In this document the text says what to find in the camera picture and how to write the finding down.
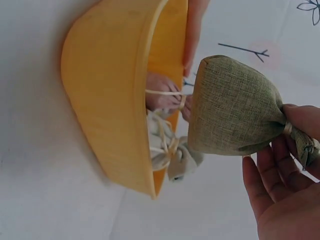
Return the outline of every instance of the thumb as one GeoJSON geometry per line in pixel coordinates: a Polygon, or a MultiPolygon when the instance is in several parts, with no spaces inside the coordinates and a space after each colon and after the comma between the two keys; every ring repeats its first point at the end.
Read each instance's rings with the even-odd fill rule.
{"type": "Polygon", "coordinates": [[[285,104],[283,111],[293,126],[320,141],[320,108],[285,104]]]}

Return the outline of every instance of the fingernail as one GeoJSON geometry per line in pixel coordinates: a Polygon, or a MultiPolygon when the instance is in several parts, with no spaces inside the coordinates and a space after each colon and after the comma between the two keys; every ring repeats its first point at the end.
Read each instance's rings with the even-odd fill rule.
{"type": "Polygon", "coordinates": [[[242,159],[245,159],[245,158],[251,158],[251,155],[242,156],[242,159]]]}

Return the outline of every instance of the finger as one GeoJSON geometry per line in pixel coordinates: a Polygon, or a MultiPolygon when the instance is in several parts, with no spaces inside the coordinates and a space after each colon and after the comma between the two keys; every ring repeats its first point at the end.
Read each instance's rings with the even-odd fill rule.
{"type": "Polygon", "coordinates": [[[320,141],[320,108],[286,104],[283,110],[293,126],[320,141]]]}
{"type": "MultiPolygon", "coordinates": [[[[180,92],[180,89],[178,88],[178,86],[171,80],[168,82],[168,87],[169,87],[170,91],[173,93],[180,92]]],[[[181,101],[180,95],[174,95],[173,97],[176,98],[177,100],[181,101]]]]}
{"type": "Polygon", "coordinates": [[[320,180],[320,158],[315,159],[309,166],[305,168],[312,176],[320,180]]]}
{"type": "Polygon", "coordinates": [[[183,108],[182,110],[182,117],[184,120],[186,120],[187,122],[189,122],[190,119],[190,110],[187,109],[186,107],[183,108]]]}
{"type": "Polygon", "coordinates": [[[200,32],[201,32],[201,20],[188,19],[186,33],[185,33],[184,56],[183,56],[184,77],[188,77],[190,75],[191,67],[193,65],[194,57],[195,57],[198,43],[200,40],[200,32]]]}
{"type": "Polygon", "coordinates": [[[274,202],[279,202],[292,194],[282,182],[270,146],[257,153],[257,168],[265,189],[274,202]]]}
{"type": "Polygon", "coordinates": [[[185,101],[185,106],[191,110],[191,106],[192,106],[192,95],[188,95],[186,97],[186,101],[185,101]]]}
{"type": "Polygon", "coordinates": [[[243,158],[242,174],[255,219],[258,221],[260,216],[274,204],[274,201],[269,196],[256,164],[251,157],[243,158]]]}
{"type": "Polygon", "coordinates": [[[285,184],[294,192],[310,187],[315,182],[302,174],[290,155],[286,137],[280,135],[272,142],[276,165],[285,184]]]}

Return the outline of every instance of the palm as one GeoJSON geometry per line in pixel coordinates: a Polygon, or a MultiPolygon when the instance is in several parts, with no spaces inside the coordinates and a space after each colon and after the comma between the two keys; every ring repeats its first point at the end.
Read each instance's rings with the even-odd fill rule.
{"type": "Polygon", "coordinates": [[[302,231],[302,228],[317,229],[319,227],[317,221],[310,221],[310,215],[315,214],[316,209],[319,212],[317,215],[320,214],[319,193],[319,185],[313,184],[270,206],[258,219],[260,239],[312,239],[315,233],[308,235],[308,232],[302,231]]]}
{"type": "MultiPolygon", "coordinates": [[[[319,178],[320,168],[315,167],[311,172],[319,178]]],[[[280,136],[272,148],[258,152],[257,166],[246,157],[243,180],[260,240],[319,239],[320,184],[300,173],[288,138],[280,136]]]]}

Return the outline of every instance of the knot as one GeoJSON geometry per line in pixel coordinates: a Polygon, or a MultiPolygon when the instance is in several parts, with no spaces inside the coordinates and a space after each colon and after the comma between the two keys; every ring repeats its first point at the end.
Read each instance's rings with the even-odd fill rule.
{"type": "Polygon", "coordinates": [[[178,146],[180,143],[180,139],[177,138],[176,136],[174,136],[171,141],[170,144],[167,144],[167,140],[166,140],[166,134],[165,134],[165,130],[164,130],[164,126],[162,125],[161,121],[159,119],[156,120],[158,127],[159,127],[159,135],[161,138],[161,142],[163,145],[163,149],[155,149],[154,147],[150,147],[151,150],[156,150],[157,152],[163,152],[166,155],[166,158],[164,160],[164,162],[161,164],[161,169],[167,168],[171,162],[171,160],[173,159],[173,157],[176,155],[176,152],[178,150],[178,146]]]}
{"type": "Polygon", "coordinates": [[[292,128],[293,128],[292,124],[287,121],[285,123],[284,129],[283,129],[283,133],[286,134],[286,135],[291,135],[292,128]]]}

